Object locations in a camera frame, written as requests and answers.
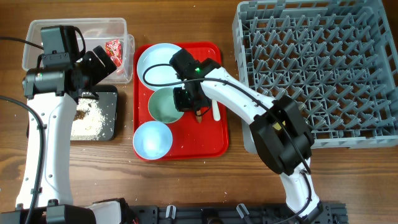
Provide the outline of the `red snack wrapper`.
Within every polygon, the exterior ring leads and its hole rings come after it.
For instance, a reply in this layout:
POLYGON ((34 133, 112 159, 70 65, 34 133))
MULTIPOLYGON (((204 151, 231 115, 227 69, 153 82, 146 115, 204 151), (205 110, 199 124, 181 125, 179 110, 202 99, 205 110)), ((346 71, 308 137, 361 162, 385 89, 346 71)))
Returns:
POLYGON ((105 51, 117 67, 123 62, 122 44, 119 39, 110 40, 105 43, 105 51))

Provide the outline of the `green bowl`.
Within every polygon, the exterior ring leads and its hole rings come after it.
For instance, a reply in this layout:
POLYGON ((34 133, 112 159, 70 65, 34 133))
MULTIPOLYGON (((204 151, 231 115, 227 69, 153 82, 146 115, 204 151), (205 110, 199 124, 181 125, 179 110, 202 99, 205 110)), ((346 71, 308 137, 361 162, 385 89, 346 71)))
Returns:
POLYGON ((155 91, 149 98, 148 110, 153 119, 165 124, 174 123, 184 115, 184 112, 178 111, 175 107, 172 88, 155 91))

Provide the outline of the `brown food scrap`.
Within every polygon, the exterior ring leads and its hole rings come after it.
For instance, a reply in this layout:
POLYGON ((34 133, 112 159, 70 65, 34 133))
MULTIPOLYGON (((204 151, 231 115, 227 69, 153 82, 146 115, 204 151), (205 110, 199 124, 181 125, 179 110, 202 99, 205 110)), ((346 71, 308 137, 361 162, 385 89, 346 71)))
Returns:
POLYGON ((84 119, 87 113, 88 112, 85 110, 77 110, 75 117, 74 117, 74 121, 79 120, 79 119, 84 119))

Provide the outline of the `light blue bowl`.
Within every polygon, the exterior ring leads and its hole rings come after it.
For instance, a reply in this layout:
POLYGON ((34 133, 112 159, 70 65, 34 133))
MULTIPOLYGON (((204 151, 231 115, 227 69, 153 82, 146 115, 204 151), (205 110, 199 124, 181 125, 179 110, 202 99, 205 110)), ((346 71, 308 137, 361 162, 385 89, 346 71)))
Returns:
POLYGON ((173 135, 170 128, 160 121, 148 121, 140 125, 133 135, 136 154, 150 161, 164 157, 172 144, 173 135))

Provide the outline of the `white rice pile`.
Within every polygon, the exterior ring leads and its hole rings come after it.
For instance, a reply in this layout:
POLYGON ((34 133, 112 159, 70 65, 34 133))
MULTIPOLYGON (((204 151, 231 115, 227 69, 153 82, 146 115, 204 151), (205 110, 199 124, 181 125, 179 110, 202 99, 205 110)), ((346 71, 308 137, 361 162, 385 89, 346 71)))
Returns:
POLYGON ((74 121, 72 124, 72 141, 97 141, 100 139, 103 124, 106 121, 102 114, 98 100, 80 98, 76 110, 85 110, 88 113, 84 119, 74 121))

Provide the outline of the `yellow plastic cup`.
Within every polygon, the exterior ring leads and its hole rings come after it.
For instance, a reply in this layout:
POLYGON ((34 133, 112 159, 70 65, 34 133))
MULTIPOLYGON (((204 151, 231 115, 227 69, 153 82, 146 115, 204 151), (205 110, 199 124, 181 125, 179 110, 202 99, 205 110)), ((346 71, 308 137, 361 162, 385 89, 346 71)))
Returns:
POLYGON ((285 121, 282 121, 281 123, 275 122, 275 123, 272 125, 272 127, 273 127, 275 130, 280 131, 282 128, 285 127, 285 121))

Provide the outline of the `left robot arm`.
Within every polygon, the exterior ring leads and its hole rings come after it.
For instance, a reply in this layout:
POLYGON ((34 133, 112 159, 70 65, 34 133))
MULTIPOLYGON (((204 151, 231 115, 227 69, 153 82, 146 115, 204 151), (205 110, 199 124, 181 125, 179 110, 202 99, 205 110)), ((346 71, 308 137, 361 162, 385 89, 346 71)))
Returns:
POLYGON ((16 207, 2 223, 134 223, 123 198, 73 203, 70 188, 70 137, 81 92, 90 91, 116 69, 102 47, 86 49, 75 26, 40 30, 42 53, 22 81, 29 114, 24 178, 16 207))

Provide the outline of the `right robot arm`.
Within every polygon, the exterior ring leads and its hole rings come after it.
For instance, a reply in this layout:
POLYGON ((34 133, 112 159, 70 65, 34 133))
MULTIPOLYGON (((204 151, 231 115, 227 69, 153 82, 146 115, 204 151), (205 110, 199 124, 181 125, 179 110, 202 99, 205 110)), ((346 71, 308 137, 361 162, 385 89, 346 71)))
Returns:
POLYGON ((288 96, 275 99, 240 83, 211 58, 200 62, 180 49, 169 61, 182 87, 174 89, 175 107, 194 111, 215 100, 249 125, 257 155, 279 174, 286 204, 301 223, 321 214, 309 168, 314 138, 296 102, 288 96))

